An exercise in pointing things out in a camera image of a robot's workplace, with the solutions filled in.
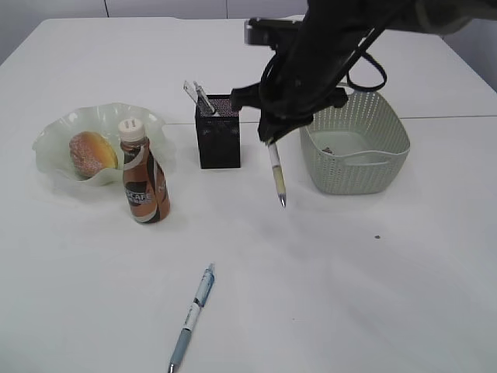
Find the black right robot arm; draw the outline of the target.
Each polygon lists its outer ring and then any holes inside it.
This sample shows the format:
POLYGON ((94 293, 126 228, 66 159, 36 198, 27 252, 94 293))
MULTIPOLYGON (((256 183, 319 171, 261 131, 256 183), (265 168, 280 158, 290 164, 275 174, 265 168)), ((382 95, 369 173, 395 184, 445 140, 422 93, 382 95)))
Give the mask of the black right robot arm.
POLYGON ((301 21, 251 18, 246 43, 275 54, 259 82, 231 91, 231 108, 258 109, 259 139, 272 144, 346 104, 339 83, 360 58, 372 58, 367 50, 385 30, 444 35, 495 18, 494 1, 309 1, 301 21))

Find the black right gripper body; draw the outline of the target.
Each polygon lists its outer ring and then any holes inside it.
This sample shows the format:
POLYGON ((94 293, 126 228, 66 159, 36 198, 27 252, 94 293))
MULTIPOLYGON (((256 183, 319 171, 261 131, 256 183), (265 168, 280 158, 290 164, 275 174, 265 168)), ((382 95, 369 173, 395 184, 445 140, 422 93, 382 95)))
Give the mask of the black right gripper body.
POLYGON ((260 110, 259 140, 275 143, 310 124, 317 112, 346 104, 346 91, 338 87, 344 61, 314 52, 276 53, 259 82, 231 90, 231 108, 260 110))

